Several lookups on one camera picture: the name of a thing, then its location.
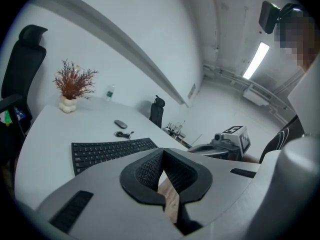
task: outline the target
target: ceiling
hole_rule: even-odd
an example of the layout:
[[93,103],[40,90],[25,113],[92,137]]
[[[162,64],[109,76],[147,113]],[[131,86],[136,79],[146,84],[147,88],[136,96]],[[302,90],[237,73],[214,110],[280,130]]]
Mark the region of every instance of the ceiling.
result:
[[279,8],[297,3],[296,0],[189,0],[199,29],[203,63],[242,76],[260,42],[264,42],[270,49],[250,80],[289,103],[288,94],[302,71],[292,55],[280,49],[274,34],[266,34],[260,27],[263,1]]

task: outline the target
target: ceiling light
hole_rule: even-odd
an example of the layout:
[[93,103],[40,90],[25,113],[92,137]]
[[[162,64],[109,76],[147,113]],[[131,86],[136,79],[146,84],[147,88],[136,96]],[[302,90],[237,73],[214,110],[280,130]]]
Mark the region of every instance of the ceiling light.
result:
[[263,42],[260,43],[259,48],[253,57],[253,60],[251,61],[248,69],[246,70],[246,72],[243,75],[244,78],[250,79],[250,77],[254,74],[254,72],[257,70],[260,63],[262,62],[262,60],[266,56],[269,48],[270,48],[269,45],[267,45]]

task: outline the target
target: white wall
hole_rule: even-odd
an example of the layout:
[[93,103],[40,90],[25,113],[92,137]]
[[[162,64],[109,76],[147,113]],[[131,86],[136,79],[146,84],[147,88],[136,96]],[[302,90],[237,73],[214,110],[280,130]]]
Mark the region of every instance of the white wall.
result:
[[166,102],[163,125],[185,115],[186,106],[179,105],[140,69],[104,42],[60,17],[33,4],[27,4],[11,26],[0,51],[0,85],[15,42],[23,27],[34,24],[48,29],[40,45],[46,48],[46,57],[29,90],[28,104],[36,118],[48,99],[58,95],[53,83],[54,75],[61,68],[61,60],[68,58],[82,68],[99,71],[95,78],[95,96],[104,97],[108,84],[115,84],[113,100],[139,109],[147,117],[155,95]]
[[198,32],[188,0],[82,0],[124,31],[185,101],[203,79]]
[[242,97],[229,86],[203,81],[200,92],[189,108],[182,132],[191,144],[209,143],[216,133],[232,126],[247,126],[251,147],[247,154],[260,158],[268,142],[282,128],[281,124],[261,107]]

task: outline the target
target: black vent slot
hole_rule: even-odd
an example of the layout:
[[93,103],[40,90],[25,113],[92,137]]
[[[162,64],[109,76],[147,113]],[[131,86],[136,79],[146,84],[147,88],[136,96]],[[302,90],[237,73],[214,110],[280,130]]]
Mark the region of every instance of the black vent slot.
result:
[[50,223],[62,232],[68,233],[94,194],[79,191],[51,219]]
[[232,174],[237,174],[237,175],[241,175],[247,178],[254,178],[256,176],[256,172],[254,171],[249,171],[249,170],[242,170],[242,169],[238,169],[238,168],[233,168],[230,173]]

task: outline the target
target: water bottle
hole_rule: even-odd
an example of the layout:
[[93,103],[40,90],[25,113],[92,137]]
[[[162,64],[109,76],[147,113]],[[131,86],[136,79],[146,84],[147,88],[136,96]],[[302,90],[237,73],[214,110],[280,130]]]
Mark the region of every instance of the water bottle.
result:
[[115,85],[114,84],[109,85],[108,89],[107,89],[107,92],[106,92],[106,100],[107,101],[111,100],[112,95],[114,94],[114,92],[115,92]]

